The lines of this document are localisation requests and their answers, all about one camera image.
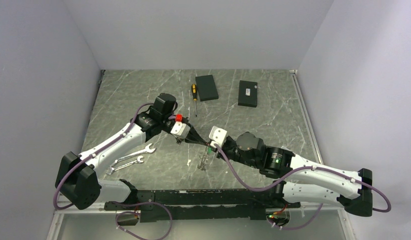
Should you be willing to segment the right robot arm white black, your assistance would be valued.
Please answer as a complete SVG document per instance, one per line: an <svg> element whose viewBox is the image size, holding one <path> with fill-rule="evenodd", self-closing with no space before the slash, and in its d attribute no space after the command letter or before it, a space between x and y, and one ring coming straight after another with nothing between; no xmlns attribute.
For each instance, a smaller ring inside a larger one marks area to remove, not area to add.
<svg viewBox="0 0 411 240"><path fill-rule="evenodd" d="M309 202L342 207L352 215L373 214L373 172L341 170L308 160L294 152L265 145L250 132L237 139L227 136L224 142L210 146L221 159L257 169L276 184L269 193L269 202L276 208L286 203Z"/></svg>

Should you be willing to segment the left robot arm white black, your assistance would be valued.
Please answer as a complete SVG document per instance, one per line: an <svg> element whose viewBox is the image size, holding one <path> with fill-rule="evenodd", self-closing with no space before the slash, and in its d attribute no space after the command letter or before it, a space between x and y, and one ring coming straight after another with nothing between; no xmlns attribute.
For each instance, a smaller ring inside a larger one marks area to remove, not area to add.
<svg viewBox="0 0 411 240"><path fill-rule="evenodd" d="M99 145L79 154L70 151L62 157L53 195L56 210L71 206L84 210L95 202L115 202L124 210L133 209L139 202L134 185L124 179L99 180L98 176L129 150L161 132L174 136L177 143L210 145L186 117L174 114L178 103L173 95L161 93L146 106L146 111L137 109L129 123Z"/></svg>

